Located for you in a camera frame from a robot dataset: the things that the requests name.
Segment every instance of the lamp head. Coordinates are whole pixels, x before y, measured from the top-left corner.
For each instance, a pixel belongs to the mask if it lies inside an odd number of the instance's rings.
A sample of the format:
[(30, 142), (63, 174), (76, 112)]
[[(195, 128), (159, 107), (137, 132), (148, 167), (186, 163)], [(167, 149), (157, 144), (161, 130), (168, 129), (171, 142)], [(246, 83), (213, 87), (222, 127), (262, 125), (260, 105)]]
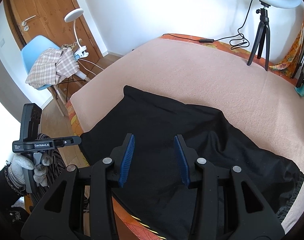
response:
[(78, 19), (83, 14), (83, 12), (84, 12), (84, 10), (81, 8), (74, 9), (73, 11), (69, 12), (65, 16), (65, 22), (69, 23), (69, 22), (72, 22), (72, 21)]

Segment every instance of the chair backrest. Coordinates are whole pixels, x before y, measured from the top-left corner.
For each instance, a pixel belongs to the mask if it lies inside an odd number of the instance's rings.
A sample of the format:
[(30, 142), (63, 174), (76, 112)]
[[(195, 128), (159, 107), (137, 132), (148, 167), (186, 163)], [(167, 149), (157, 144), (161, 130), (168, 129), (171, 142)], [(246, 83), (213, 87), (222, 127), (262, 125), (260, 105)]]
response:
[(48, 38), (38, 35), (21, 50), (23, 64), (27, 73), (30, 72), (34, 62), (36, 62), (40, 54), (48, 48), (59, 49), (59, 47)]

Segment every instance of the gray glove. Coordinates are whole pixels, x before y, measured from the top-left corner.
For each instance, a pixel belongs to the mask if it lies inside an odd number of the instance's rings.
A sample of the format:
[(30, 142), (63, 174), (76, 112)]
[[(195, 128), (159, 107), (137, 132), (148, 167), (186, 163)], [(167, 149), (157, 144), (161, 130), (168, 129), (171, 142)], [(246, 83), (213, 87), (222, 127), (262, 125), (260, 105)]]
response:
[(25, 178), (23, 176), (23, 169), (34, 170), (33, 179), (35, 182), (40, 183), (41, 186), (45, 187), (48, 185), (47, 172), (48, 167), (52, 163), (52, 158), (43, 153), (40, 164), (34, 166), (33, 162), (27, 157), (21, 154), (15, 154), (11, 165), (8, 168), (8, 175), (10, 180), (18, 188), (22, 188), (25, 185)]

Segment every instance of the door frame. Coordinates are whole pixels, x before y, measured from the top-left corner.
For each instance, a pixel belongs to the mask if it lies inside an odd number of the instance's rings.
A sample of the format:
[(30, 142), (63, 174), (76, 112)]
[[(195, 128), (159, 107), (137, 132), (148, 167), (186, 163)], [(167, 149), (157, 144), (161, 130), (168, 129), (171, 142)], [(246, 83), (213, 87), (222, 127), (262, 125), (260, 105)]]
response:
[[(72, 1), (72, 4), (73, 4), (75, 9), (80, 8), (77, 0), (71, 0), (71, 1)], [(14, 13), (13, 13), (13, 10), (12, 10), (12, 7), (11, 7), (10, 0), (3, 0), (3, 4), (4, 4), (4, 11), (5, 11), (5, 14), (6, 14), (6, 18), (7, 18), (10, 30), (12, 32), (12, 35), (13, 35), (19, 49), (22, 50), (22, 48), (26, 45), (26, 42), (25, 42), (25, 39), (22, 36), (22, 33), (20, 32), (19, 27), (17, 26), (17, 22), (16, 22), (16, 19), (14, 17)], [(89, 37), (90, 42), (93, 45), (93, 48), (94, 48), (95, 52), (98, 54), (99, 59), (103, 58), (103, 55), (102, 55), (102, 53), (99, 49), (99, 46), (96, 43), (96, 41), (95, 41), (95, 39), (94, 39), (94, 37), (91, 33), (91, 30), (90, 30), (88, 24), (86, 23), (86, 20), (85, 20), (84, 16), (81, 15), (79, 17), (79, 19), (81, 21), (81, 24), (84, 27), (84, 30), (85, 30), (86, 34)]]

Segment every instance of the baseboard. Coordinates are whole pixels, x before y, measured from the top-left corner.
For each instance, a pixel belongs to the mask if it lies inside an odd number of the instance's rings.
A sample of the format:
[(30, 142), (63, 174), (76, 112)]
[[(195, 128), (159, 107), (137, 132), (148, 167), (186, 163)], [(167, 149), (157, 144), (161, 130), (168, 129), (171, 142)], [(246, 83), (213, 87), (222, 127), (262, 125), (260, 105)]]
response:
[(45, 103), (41, 106), (41, 109), (42, 109), (42, 110), (45, 109), (46, 106), (52, 101), (52, 99), (53, 99), (52, 96), (49, 97), (49, 99), (48, 99), (47, 101), (45, 101)]
[(107, 51), (107, 54), (111, 54), (111, 55), (114, 55), (114, 56), (117, 56), (117, 57), (123, 57), (124, 56), (124, 55), (114, 53), (114, 52), (111, 52), (111, 51)]

